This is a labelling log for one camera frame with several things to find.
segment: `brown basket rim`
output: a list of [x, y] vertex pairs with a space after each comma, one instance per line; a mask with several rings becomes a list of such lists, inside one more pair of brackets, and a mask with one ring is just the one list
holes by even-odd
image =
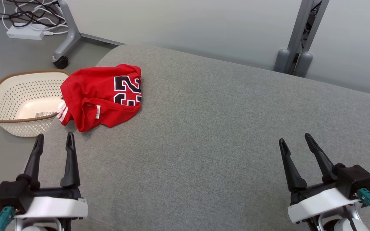
[[[69, 76], [69, 73], [67, 71], [64, 71], [64, 70], [55, 70], [55, 69], [52, 69], [52, 70], [30, 71], [30, 72], [19, 72], [19, 73], [14, 73], [14, 74], [8, 75], [8, 76], [4, 77], [3, 79], [1, 79], [0, 80], [0, 85], [5, 80], [7, 80], [7, 79], [9, 79], [11, 77], [14, 77], [14, 76], [24, 75], [24, 74], [32, 74], [32, 73], [47, 73], [47, 72], [62, 72], [62, 73], [65, 73], [66, 75]], [[0, 120], [0, 123], [23, 123], [23, 122], [32, 122], [32, 121], [38, 121], [38, 120], [46, 120], [46, 119], [50, 119], [50, 118], [55, 117], [57, 114], [58, 113], [54, 113], [54, 114], [51, 114], [51, 115], [41, 116], [41, 117], [37, 117], [37, 118], [28, 118], [28, 119], [20, 119], [20, 120]]]

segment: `clothing tag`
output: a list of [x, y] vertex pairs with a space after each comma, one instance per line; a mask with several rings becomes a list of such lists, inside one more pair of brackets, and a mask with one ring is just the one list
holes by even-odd
[[37, 112], [35, 113], [35, 118], [36, 117], [43, 117], [43, 116], [49, 116], [56, 113], [56, 111], [44, 111], [44, 112]]
[[100, 111], [101, 111], [101, 105], [97, 105], [97, 115], [95, 116], [95, 119], [100, 118]]

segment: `laundry basket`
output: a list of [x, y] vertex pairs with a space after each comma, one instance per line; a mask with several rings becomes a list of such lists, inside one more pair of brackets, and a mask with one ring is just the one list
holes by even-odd
[[44, 133], [62, 101], [64, 70], [12, 74], [0, 80], [0, 126], [15, 136]]

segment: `gray fabric surface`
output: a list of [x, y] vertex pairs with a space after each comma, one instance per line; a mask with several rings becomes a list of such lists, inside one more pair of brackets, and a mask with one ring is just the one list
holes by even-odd
[[[126, 123], [46, 132], [43, 187], [58, 186], [75, 133], [88, 219], [73, 230], [309, 230], [292, 224], [279, 138], [308, 185], [321, 182], [305, 133], [334, 163], [370, 172], [370, 95], [178, 51], [124, 45], [98, 66], [142, 69]], [[370, 229], [370, 209], [361, 217]]]

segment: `white power adapter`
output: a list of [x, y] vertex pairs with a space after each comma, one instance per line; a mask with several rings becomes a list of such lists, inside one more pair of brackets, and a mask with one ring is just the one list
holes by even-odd
[[[15, 23], [16, 26], [25, 25], [25, 23]], [[44, 30], [47, 29], [47, 26], [41, 24], [33, 24], [34, 28]], [[31, 25], [27, 25], [24, 27], [16, 28], [11, 26], [9, 30], [6, 32], [8, 37], [14, 39], [32, 39], [32, 40], [42, 40], [44, 38], [44, 31], [34, 30]]]

